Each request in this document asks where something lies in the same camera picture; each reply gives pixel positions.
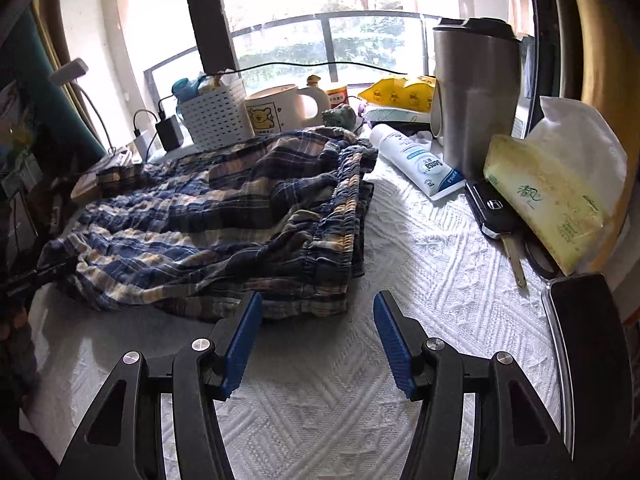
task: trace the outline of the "blue gripper pad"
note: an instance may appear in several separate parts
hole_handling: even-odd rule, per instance
[[[373,299],[373,319],[385,350],[396,386],[409,400],[417,400],[418,388],[414,380],[414,360],[422,361],[422,343],[427,335],[420,323],[405,317],[388,290]]]
[[[220,385],[220,392],[227,398],[240,386],[261,321],[262,297],[254,294],[225,353],[225,379]]]

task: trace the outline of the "toothpaste cap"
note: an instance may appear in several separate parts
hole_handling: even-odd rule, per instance
[[[388,124],[376,124],[371,129],[371,133],[369,134],[369,142],[373,144],[376,148],[380,146],[380,140],[382,137],[386,136],[389,133],[398,133]]]

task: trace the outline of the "white ceramic mug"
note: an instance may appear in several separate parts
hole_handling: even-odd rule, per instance
[[[311,97],[318,105],[314,116],[305,114],[303,95]],[[323,90],[306,86],[282,85],[261,90],[244,98],[251,125],[256,135],[290,132],[298,128],[322,125],[322,112],[330,108],[329,98]]]

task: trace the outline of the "white textured bedspread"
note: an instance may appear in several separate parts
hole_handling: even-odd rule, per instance
[[[431,203],[378,159],[366,220],[364,277],[350,311],[327,319],[287,319],[260,328],[241,386],[216,402],[236,478],[398,478],[419,402],[394,384],[372,318],[388,288],[405,314],[460,352],[507,350],[558,424],[559,387],[542,281],[523,262],[518,290],[498,244],[476,226],[463,193]],[[152,308],[94,312],[52,286],[34,300],[39,388],[28,419],[53,456],[66,446],[116,361],[129,350],[148,358],[177,351],[210,326]],[[456,478],[466,478],[473,399],[465,399]],[[163,397],[167,477],[179,478],[170,396]]]

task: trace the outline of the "black phone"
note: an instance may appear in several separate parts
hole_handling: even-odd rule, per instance
[[[542,294],[558,362],[562,437],[576,478],[601,479],[625,452],[631,366],[618,310],[602,274],[552,280]]]

